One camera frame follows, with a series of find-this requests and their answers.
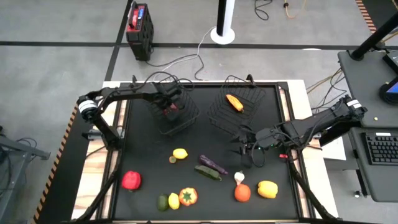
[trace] black case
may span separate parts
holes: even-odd
[[[141,24],[139,27],[133,26],[132,20],[134,17],[134,10],[139,9],[140,7],[144,8],[144,15],[139,20]],[[131,4],[126,29],[126,38],[134,56],[136,56],[136,60],[150,60],[150,50],[154,39],[154,25],[150,18],[147,4],[137,4],[136,2]]]

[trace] lemon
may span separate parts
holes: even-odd
[[[278,185],[272,181],[263,180],[259,183],[257,192],[265,198],[276,198],[278,193]]]
[[[174,149],[173,156],[177,159],[185,159],[188,156],[188,153],[185,149]]]
[[[180,207],[180,199],[178,199],[178,195],[176,193],[171,193],[169,196],[169,206],[173,210],[176,210]]]

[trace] gray floor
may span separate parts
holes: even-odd
[[[155,42],[197,43],[216,23],[214,0],[146,3],[155,24]],[[283,0],[274,0],[264,8],[269,21],[255,16],[253,4],[236,0],[234,43],[355,45],[370,34],[355,0],[308,1],[306,10],[293,20],[286,18]],[[0,41],[114,42],[125,6],[125,0],[0,1]],[[299,7],[300,3],[292,2],[292,13]],[[195,52],[155,49],[151,63]],[[0,47],[0,124],[9,138],[32,137],[39,148],[52,152],[48,161],[31,163],[14,221],[33,217],[73,105],[79,95],[100,88],[111,54],[112,48],[107,47]],[[337,51],[332,50],[201,49],[200,55],[205,63],[198,74],[202,79],[244,78],[250,73],[256,79],[304,79],[310,86],[339,68]],[[196,58],[167,71],[192,79],[199,67]],[[143,80],[154,71],[157,69],[135,61],[129,48],[121,48],[112,80],[130,80],[132,75]],[[347,89],[345,81],[337,87]],[[312,92],[311,105],[316,106],[328,89],[326,83]],[[338,94],[332,91],[328,99]],[[355,174],[333,171],[329,175],[341,217],[394,222],[396,204],[352,197],[352,191],[358,189]]]

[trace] black wire basket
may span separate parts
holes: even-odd
[[[243,104],[243,113],[233,108],[226,98],[227,94],[235,96]],[[228,76],[207,112],[210,123],[227,133],[236,134],[239,125],[250,124],[265,95],[265,91],[258,88],[252,80]]]
[[[159,81],[159,83],[164,83],[166,85],[170,84],[170,86],[178,84],[178,88],[182,91],[180,99],[176,104],[178,108],[178,116],[172,121],[166,117],[164,110],[160,109],[155,103],[147,104],[152,116],[154,117],[155,123],[159,128],[159,132],[161,134],[172,136],[194,124],[200,114],[200,110],[188,94],[190,89],[184,88],[177,78],[165,78]]]

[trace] green cucumber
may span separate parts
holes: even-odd
[[[222,180],[222,178],[220,177],[220,173],[217,170],[213,170],[212,168],[209,168],[207,166],[195,166],[195,170],[198,173],[206,177],[209,177],[213,180],[219,180],[219,181]]]
[[[169,208],[169,196],[166,194],[161,194],[157,198],[157,209],[161,212],[166,211]]]

